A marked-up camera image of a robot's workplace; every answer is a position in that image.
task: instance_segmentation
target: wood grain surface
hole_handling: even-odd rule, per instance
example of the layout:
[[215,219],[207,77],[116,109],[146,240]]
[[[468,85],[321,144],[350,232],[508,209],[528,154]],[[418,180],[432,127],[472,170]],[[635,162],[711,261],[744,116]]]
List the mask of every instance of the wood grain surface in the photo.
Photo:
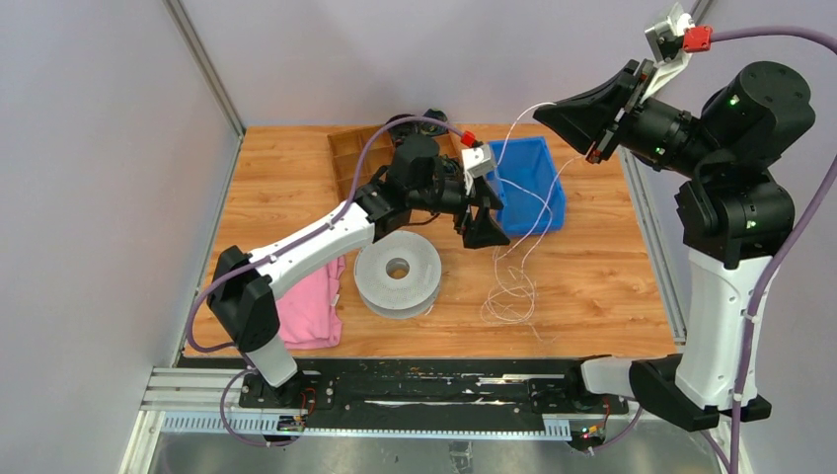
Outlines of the wood grain surface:
[[[503,139],[508,125],[463,125],[479,139]],[[336,126],[251,127],[207,269],[209,283],[220,251],[238,245],[248,251],[279,240],[322,217],[338,204],[329,163],[327,134]],[[543,135],[556,167],[577,156],[550,130],[518,126],[513,137]],[[442,286],[429,314],[406,321],[372,313],[352,277],[356,252],[346,255],[338,315],[341,343],[335,348],[294,351],[296,356],[542,357],[662,356],[674,351],[642,234],[619,160],[589,165],[576,160],[562,173],[568,197],[563,230],[548,234],[526,263],[537,285],[528,324],[496,325],[481,318],[495,285],[492,249],[465,250],[449,217],[411,227],[438,249]],[[427,214],[414,213],[414,221]],[[504,266],[518,266],[535,239],[521,244]],[[528,302],[518,300],[521,312]],[[228,341],[204,305],[194,325],[205,345]],[[193,349],[187,356],[199,356]],[[233,356],[222,351],[214,356]]]

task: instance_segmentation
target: wooden tabletop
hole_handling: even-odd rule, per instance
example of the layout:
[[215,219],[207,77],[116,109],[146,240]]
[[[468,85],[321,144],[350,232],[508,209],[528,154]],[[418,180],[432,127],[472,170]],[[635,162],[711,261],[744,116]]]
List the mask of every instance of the wooden tabletop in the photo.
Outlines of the wooden tabletop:
[[[326,135],[349,127],[251,127],[242,146],[215,241],[206,282],[218,254],[273,243],[319,219],[337,204]],[[463,125],[483,141],[503,139],[508,125]],[[519,125],[513,137],[543,135],[556,168],[576,153],[550,130]],[[338,316],[341,343],[331,349],[294,351],[330,357],[543,357],[662,356],[674,352],[642,234],[619,160],[593,166],[576,160],[564,170],[564,229],[548,234],[526,262],[537,286],[535,311],[524,324],[497,325],[481,318],[495,286],[492,249],[466,250],[449,218],[409,230],[423,235],[442,261],[441,291],[431,311],[409,320],[383,318],[360,300],[346,255]],[[426,214],[416,212],[414,220]],[[500,267],[518,266],[535,239],[520,245]],[[520,312],[528,302],[519,300]],[[204,305],[194,334],[205,345],[228,341]],[[191,348],[187,356],[198,356]],[[233,356],[222,351],[215,356]]]

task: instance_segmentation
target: blue basket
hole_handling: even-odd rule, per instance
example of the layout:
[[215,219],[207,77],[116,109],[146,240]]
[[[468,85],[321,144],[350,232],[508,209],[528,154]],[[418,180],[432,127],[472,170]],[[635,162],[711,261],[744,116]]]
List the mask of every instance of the blue basket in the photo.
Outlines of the blue basket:
[[[489,145],[495,159],[499,160],[502,140],[492,141]],[[506,235],[509,237],[526,235],[544,204],[523,191],[504,184],[497,176],[545,199],[557,174],[547,141],[543,136],[508,140],[505,155],[497,167],[496,174],[492,172],[486,176],[504,204],[503,210],[496,214],[496,220]],[[553,214],[552,223],[549,223],[549,212],[544,211],[538,225],[535,226],[535,233],[542,233],[547,228],[547,224],[549,224],[547,230],[550,232],[560,230],[564,226],[567,197],[561,187],[561,180],[555,184],[548,204]]]

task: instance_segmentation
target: white wall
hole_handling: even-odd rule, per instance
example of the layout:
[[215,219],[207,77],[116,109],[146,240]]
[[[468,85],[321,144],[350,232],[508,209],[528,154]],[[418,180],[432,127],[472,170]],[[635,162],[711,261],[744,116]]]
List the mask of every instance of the white wall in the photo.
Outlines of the white wall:
[[187,0],[247,125],[381,122],[440,107],[508,122],[647,53],[672,0]]
[[113,473],[237,141],[162,2],[2,12],[0,470]]
[[[733,28],[790,24],[837,31],[837,5],[818,0],[719,0],[706,18],[717,32]],[[695,56],[689,69],[660,99],[698,113],[712,93],[749,62],[783,62],[808,81],[817,120],[772,170],[794,197],[797,216],[810,201],[837,153],[834,117],[837,58],[801,39],[748,39],[718,43]],[[667,237],[680,296],[688,308],[689,277],[682,227],[674,194],[681,179],[648,171],[660,228]],[[759,391],[774,403],[773,416],[745,427],[755,472],[833,472],[837,464],[833,436],[837,423],[831,407],[837,390],[837,190],[829,196],[808,231],[789,254],[771,290],[757,361]]]

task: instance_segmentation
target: gray disc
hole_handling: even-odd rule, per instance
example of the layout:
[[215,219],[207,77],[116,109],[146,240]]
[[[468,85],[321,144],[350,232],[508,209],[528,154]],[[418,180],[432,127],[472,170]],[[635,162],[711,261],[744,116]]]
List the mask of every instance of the gray disc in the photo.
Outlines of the gray disc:
[[425,312],[439,294],[441,278],[442,262],[433,244],[403,230],[363,248],[354,261],[360,298],[386,318]]

